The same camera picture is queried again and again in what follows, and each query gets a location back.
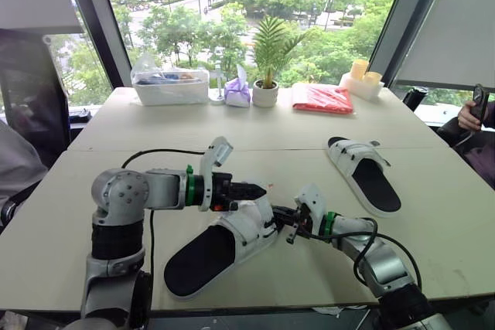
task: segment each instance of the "white slipper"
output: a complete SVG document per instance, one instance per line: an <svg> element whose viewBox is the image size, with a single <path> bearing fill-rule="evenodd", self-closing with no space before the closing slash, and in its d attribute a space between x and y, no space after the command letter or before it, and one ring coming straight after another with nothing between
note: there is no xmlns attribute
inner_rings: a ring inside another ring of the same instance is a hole
<svg viewBox="0 0 495 330"><path fill-rule="evenodd" d="M390 163L374 149L378 145L376 141L361 143L332 137L327 153L364 208L387 218L401 208L401 200L385 178L383 170Z"/></svg>
<svg viewBox="0 0 495 330"><path fill-rule="evenodd" d="M165 284L176 297L187 299L231 268L269 247L277 237L266 195L239 202L222 213L203 233L184 246L165 266Z"/></svg>

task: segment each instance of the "red package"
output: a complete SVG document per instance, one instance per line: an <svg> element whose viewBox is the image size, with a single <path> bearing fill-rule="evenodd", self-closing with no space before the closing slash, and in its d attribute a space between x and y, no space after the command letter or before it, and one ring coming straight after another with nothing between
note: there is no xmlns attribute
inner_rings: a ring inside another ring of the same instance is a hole
<svg viewBox="0 0 495 330"><path fill-rule="evenodd" d="M296 83L292 86L292 106L297 110L351 114L349 91L337 85Z"/></svg>

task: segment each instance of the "floor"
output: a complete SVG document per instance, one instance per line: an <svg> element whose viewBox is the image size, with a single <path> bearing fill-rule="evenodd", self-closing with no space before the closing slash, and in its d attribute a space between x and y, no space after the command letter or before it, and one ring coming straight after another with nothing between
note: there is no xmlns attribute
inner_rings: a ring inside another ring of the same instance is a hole
<svg viewBox="0 0 495 330"><path fill-rule="evenodd" d="M188 318L154 318L148 330L357 330L367 310L345 310L337 318L314 311L288 312L270 315L232 315ZM452 330L495 330L495 301L484 311L461 309L446 315ZM360 330L374 330L374 313L363 321ZM2 327L20 330L20 327ZM25 330L60 330L50 323L30 319Z"/></svg>

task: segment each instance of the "palm plant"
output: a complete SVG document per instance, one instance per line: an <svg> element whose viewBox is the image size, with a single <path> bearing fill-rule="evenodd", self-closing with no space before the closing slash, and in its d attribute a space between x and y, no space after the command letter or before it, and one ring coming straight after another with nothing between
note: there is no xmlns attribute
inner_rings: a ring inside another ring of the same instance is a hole
<svg viewBox="0 0 495 330"><path fill-rule="evenodd" d="M264 89L273 87L273 76L291 60L290 52L305 38L300 34L288 37L284 20L265 16L258 25L254 36L254 61L263 74Z"/></svg>

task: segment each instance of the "table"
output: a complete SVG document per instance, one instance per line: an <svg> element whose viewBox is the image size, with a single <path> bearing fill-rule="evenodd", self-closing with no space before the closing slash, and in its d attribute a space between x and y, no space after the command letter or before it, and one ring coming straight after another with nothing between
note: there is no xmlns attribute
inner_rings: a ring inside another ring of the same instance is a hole
<svg viewBox="0 0 495 330"><path fill-rule="evenodd" d="M0 238L0 308L79 310L95 210L90 185L132 153L66 151L60 157ZM427 297L494 292L495 192L448 148L385 148L380 153L392 164L387 176L403 203L400 215L378 220L380 231L413 253ZM150 154L130 168L184 169L187 164L198 169L199 157ZM323 150L234 151L221 170L233 172L235 180L272 184L269 197L275 205L294 206L298 190L314 182L329 210L368 215ZM287 231L193 300L174 300L163 284L165 263L214 217L196 207L155 214L154 311L376 303L354 279L352 264L341 252L303 238L291 246L285 242ZM149 247L147 228L145 245Z"/></svg>
<svg viewBox="0 0 495 330"><path fill-rule="evenodd" d="M447 147L389 89L381 91L377 103L352 96L351 115L295 111L291 102L291 90L280 89L278 103L270 109L143 107L132 88L118 88L69 151L203 150L219 135L237 151L319 149L335 136L377 139L382 148Z"/></svg>

